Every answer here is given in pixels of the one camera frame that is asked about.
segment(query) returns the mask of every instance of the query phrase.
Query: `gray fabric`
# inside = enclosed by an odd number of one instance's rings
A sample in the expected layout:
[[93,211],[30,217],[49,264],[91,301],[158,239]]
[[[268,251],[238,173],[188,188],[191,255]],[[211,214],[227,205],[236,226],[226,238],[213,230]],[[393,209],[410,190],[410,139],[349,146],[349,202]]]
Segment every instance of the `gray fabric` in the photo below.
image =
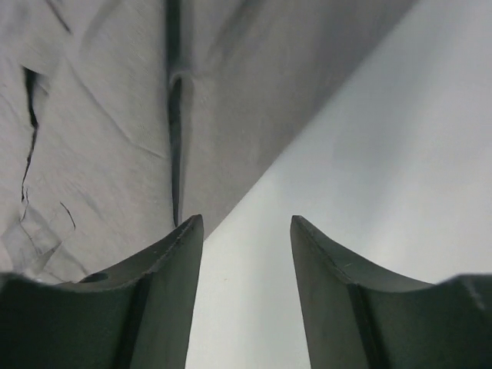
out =
[[[181,1],[181,217],[213,231],[412,2]],[[77,281],[172,229],[165,4],[0,0],[3,270]]]

